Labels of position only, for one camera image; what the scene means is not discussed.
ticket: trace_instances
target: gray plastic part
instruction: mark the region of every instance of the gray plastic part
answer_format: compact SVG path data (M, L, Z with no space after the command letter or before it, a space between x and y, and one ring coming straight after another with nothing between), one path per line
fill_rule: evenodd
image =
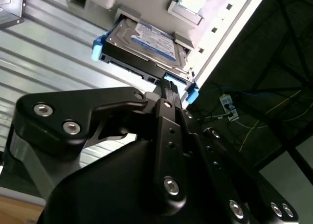
M171 2L167 12L184 21L185 23L193 26L194 28L197 28L203 20L200 15L192 13L182 6L177 5L175 1Z
M182 34L180 34L178 32L174 33L174 41L175 41L175 43L181 45L184 48L187 48L190 50L194 49L194 46L193 46L191 40L189 38L186 38L185 36L183 36Z
M124 15L127 18L130 18L131 20L134 20L136 22L139 22L141 18L141 14L139 12L125 5L120 5L120 7L117 9L114 21L116 22L121 15Z

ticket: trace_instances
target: silver screw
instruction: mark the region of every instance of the silver screw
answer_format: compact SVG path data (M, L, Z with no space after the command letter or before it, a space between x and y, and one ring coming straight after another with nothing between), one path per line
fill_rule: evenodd
M165 179L164 187L166 191L172 196L176 196L179 193L178 184L173 179L170 178Z
M270 203L270 206L272 207L274 213L276 213L276 215L278 217L282 217L283 216L282 211L280 211L280 209L278 208L278 206L275 203Z
M185 112L186 116L190 119L192 119L192 115L189 112Z
M168 108L172 107L172 105L169 102L164 102L164 105L167 106Z
M77 123L72 122L72 121L65 122L63 124L63 129L66 133L70 135L75 135L80 132L80 126Z
M138 99L143 99L142 95L140 93L135 93L135 97Z
M53 109L46 104L37 104L34 106L34 112L39 116L47 117L53 113Z
M290 208L289 208L286 204L283 204L283 209L285 210L285 212L286 212L291 218L293 218L293 213L292 213L292 211L290 210Z
M235 214L235 216L237 218L239 218L239 219L244 218L244 212L240 208L240 206L237 204L237 202L229 201L229 207L230 207L231 211L233 212L233 214Z
M219 134L215 130L212 130L212 134L214 137L220 138Z

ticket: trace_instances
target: blue cable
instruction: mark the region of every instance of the blue cable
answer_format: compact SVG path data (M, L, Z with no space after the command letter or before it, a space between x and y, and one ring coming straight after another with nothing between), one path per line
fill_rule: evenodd
M268 96L268 95L271 95L272 93L248 93L248 92L244 92L244 91L241 91L241 90L237 90L231 86L221 86L219 88L215 88L215 89L211 89L207 92L205 92L205 94L211 92L211 91L214 91L214 90L220 90L220 89L230 89L230 90L234 90L236 92L240 92L240 93L243 93L243 94L246 94L246 95L250 95L250 96L257 96L257 97L262 97L262 96Z

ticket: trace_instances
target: hard drive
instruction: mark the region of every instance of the hard drive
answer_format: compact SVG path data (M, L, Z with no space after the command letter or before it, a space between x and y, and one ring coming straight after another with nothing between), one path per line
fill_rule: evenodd
M106 42L135 55L136 58L155 63L158 68L184 80L186 84L193 82L191 71L185 67L187 56L184 48L175 43L172 36L150 24L124 18L113 29Z

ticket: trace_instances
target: hard drive label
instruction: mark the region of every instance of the hard drive label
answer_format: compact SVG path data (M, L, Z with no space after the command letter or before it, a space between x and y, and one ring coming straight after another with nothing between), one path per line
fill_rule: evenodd
M138 35L131 36L133 42L169 60L176 61L174 41L170 35L143 23L138 23L135 30Z

